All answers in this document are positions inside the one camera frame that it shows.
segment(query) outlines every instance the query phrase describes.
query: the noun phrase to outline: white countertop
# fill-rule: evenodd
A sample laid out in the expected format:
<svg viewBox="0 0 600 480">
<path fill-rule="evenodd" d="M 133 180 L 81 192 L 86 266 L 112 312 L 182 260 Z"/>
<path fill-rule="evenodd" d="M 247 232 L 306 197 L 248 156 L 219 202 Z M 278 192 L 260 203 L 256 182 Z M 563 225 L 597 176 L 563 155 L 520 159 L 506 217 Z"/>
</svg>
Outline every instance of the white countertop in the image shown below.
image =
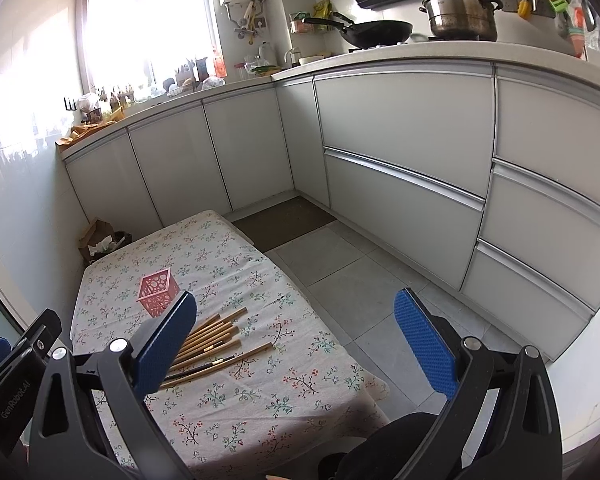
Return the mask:
<svg viewBox="0 0 600 480">
<path fill-rule="evenodd" d="M 334 70 L 346 66 L 370 62 L 410 59 L 473 59 L 518 64 L 576 78 L 600 88 L 599 66 L 579 60 L 573 56 L 568 56 L 567 54 L 561 54 L 559 52 L 554 52 L 553 50 L 546 50 L 533 46 L 491 41 L 433 41 L 428 43 L 386 46 L 382 48 L 360 50 L 351 54 L 328 57 L 320 61 L 308 63 L 304 66 L 285 70 L 270 77 L 249 79 L 218 88 L 200 92 L 190 92 L 171 98 L 167 102 L 142 110 L 141 112 L 126 117 L 107 128 L 103 128 L 91 137 L 64 150 L 64 152 L 61 153 L 61 157 L 62 160 L 65 160 L 67 157 L 86 148 L 90 144 L 120 130 L 120 128 L 137 123 L 154 114 L 162 113 L 195 101 L 201 101 L 202 99 L 213 97 L 218 94 L 263 85 L 271 83 L 272 81 L 275 82 L 294 77 L 307 76 L 315 72 Z"/>
<path fill-rule="evenodd" d="M 477 59 L 549 70 L 600 87 L 600 67 L 553 50 L 493 41 L 431 41 L 359 50 L 274 74 L 273 81 L 349 65 L 401 59 Z"/>
</svg>

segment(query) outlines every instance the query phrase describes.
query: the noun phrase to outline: floral tablecloth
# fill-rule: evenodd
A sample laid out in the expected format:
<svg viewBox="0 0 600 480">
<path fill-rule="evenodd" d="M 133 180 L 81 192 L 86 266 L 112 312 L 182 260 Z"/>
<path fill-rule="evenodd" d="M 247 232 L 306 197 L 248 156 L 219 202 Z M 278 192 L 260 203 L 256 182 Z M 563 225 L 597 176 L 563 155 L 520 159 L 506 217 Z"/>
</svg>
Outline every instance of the floral tablecloth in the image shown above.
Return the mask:
<svg viewBox="0 0 600 480">
<path fill-rule="evenodd" d="M 171 267 L 193 293 L 198 320 L 246 306 L 237 320 L 241 353 L 268 353 L 148 396 L 148 409 L 201 480 L 265 471 L 339 436 L 369 436 L 388 420 L 375 400 L 386 385 L 354 361 L 307 299 L 220 215 L 202 212 L 89 266 L 78 294 L 74 353 L 129 338 L 148 318 L 136 302 L 140 279 Z M 98 410 L 121 463 L 132 463 L 106 398 Z"/>
</svg>

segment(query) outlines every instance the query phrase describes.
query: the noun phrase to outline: black wok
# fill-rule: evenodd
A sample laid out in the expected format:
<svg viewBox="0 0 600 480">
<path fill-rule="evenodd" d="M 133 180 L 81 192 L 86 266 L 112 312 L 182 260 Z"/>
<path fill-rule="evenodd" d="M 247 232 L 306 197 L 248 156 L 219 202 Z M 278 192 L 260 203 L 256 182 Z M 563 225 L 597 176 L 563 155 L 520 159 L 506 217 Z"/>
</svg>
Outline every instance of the black wok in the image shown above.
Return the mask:
<svg viewBox="0 0 600 480">
<path fill-rule="evenodd" d="M 409 39 L 413 30 L 411 23 L 396 22 L 394 20 L 354 23 L 353 25 L 345 25 L 323 18 L 303 18 L 302 22 L 336 27 L 346 41 L 358 48 L 373 48 L 378 45 L 403 43 Z"/>
</svg>

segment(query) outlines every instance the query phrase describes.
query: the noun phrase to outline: kitchen cabinet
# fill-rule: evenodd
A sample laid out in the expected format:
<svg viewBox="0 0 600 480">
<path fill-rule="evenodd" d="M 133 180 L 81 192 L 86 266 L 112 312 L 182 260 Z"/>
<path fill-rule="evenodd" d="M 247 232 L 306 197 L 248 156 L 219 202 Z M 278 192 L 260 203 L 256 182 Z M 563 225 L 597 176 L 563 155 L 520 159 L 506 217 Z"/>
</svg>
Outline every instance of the kitchen cabinet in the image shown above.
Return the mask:
<svg viewBox="0 0 600 480">
<path fill-rule="evenodd" d="M 557 359 L 592 313 L 560 286 L 480 240 L 461 292 Z"/>
<path fill-rule="evenodd" d="M 276 92 L 261 88 L 203 102 L 234 210 L 294 188 Z"/>
<path fill-rule="evenodd" d="M 332 209 L 459 289 L 484 203 L 426 176 L 325 150 Z"/>
<path fill-rule="evenodd" d="M 493 156 L 488 64 L 382 65 L 315 77 L 327 146 L 486 197 Z"/>
<path fill-rule="evenodd" d="M 324 149 L 312 80 L 276 87 L 294 185 L 329 205 Z"/>
<path fill-rule="evenodd" d="M 135 240 L 160 230 L 162 223 L 147 191 L 126 128 L 92 144 L 66 169 L 89 220 L 101 218 Z"/>
<path fill-rule="evenodd" d="M 496 156 L 560 182 L 600 204 L 600 91 L 498 67 Z"/>
<path fill-rule="evenodd" d="M 202 103 L 129 126 L 144 181 L 165 225 L 231 211 Z"/>
<path fill-rule="evenodd" d="M 600 206 L 497 161 L 480 237 L 600 307 Z"/>
</svg>

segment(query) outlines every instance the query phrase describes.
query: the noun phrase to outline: pink plastic holder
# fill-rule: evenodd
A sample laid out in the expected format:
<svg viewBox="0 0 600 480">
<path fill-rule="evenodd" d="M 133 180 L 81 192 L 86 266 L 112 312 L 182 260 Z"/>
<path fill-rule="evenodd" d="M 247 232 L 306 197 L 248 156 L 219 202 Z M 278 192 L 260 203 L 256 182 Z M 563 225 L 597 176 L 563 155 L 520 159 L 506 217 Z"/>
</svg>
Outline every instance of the pink plastic holder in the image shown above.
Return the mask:
<svg viewBox="0 0 600 480">
<path fill-rule="evenodd" d="M 140 282 L 138 300 L 151 317 L 162 314 L 175 299 L 180 287 L 171 275 L 171 267 L 145 276 Z"/>
</svg>

